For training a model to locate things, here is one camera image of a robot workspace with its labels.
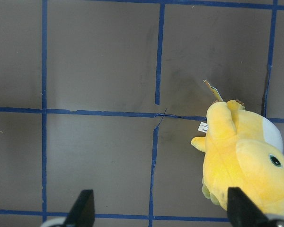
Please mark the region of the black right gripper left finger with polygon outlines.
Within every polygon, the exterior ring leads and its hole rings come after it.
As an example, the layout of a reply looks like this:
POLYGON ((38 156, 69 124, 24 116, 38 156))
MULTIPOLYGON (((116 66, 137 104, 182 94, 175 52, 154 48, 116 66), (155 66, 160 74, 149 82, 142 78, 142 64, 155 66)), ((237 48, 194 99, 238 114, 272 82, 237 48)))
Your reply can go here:
POLYGON ((92 227, 95 222, 94 192, 92 189, 80 192, 66 220, 65 227, 92 227))

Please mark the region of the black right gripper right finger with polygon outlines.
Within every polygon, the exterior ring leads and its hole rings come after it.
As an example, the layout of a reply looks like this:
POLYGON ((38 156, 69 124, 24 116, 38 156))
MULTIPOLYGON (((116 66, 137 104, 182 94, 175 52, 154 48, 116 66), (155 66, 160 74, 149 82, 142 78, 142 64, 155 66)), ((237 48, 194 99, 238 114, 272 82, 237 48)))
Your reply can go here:
POLYGON ((227 217, 233 227, 264 227, 268 217, 239 188, 228 188, 227 217))

